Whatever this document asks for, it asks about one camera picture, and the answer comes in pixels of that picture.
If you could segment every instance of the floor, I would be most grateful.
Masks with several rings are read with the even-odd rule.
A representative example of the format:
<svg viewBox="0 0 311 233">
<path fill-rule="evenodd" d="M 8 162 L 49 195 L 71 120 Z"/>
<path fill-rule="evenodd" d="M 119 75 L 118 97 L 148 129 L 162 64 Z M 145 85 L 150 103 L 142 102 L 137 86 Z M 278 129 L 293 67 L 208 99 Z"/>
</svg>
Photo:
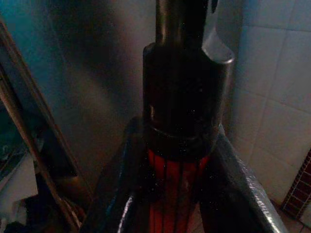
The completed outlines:
<svg viewBox="0 0 311 233">
<path fill-rule="evenodd" d="M 283 220 L 289 233 L 311 233 L 311 230 L 302 223 L 295 221 L 288 217 L 285 213 L 276 208 L 276 211 Z M 190 233 L 204 233 L 203 224 L 201 220 L 200 209 L 198 205 L 193 214 L 192 224 L 190 225 Z"/>
</svg>

